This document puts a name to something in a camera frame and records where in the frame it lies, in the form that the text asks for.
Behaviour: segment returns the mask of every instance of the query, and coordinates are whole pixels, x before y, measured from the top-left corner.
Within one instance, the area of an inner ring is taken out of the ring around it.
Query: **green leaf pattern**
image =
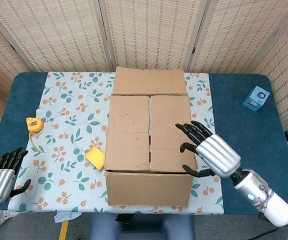
[[[154,206],[108,206],[104,171],[98,171],[85,158],[91,146],[98,146],[103,152],[106,149],[106,129],[114,80],[115,73],[108,72],[48,73],[39,108],[36,110],[36,117],[44,122],[44,127],[32,137],[40,152],[28,141],[28,154],[23,159],[15,183],[15,187],[23,186],[27,179],[31,179],[32,187],[25,194],[12,198],[8,205],[10,210],[152,213],[150,210]],[[213,132],[212,98],[207,96],[210,91],[206,90],[210,88],[208,75],[185,73],[185,82],[191,113],[196,113],[192,120],[207,125],[204,118],[207,119]],[[201,99],[205,99],[207,103],[198,105]],[[40,167],[44,167],[38,172],[34,166],[35,160],[38,160]],[[205,164],[198,158],[197,165],[203,169]],[[173,210],[171,206],[161,206],[158,209],[163,210],[163,213],[198,214],[197,208],[202,207],[203,214],[222,214],[221,182],[215,182],[215,177],[194,178],[189,205],[181,212],[178,208]],[[214,189],[207,196],[203,195],[206,186]],[[71,194],[65,204],[63,201],[57,202],[63,192]]]

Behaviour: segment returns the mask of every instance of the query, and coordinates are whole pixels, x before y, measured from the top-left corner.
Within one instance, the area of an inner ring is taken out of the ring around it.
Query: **robotic hand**
[[[232,179],[233,187],[240,192],[257,210],[277,227],[288,228],[288,202],[277,195],[255,171],[241,169],[241,157],[218,135],[212,134],[200,122],[176,124],[196,145],[183,143],[185,149],[198,154],[210,169],[197,172],[187,165],[184,170],[194,177],[214,176]]]
[[[0,158],[0,205],[4,203],[9,197],[14,197],[15,195],[23,193],[30,185],[31,179],[28,179],[24,186],[12,190],[13,184],[18,174],[22,160],[28,151],[24,151],[19,154],[22,150],[22,147],[19,147],[11,153],[5,153]]]

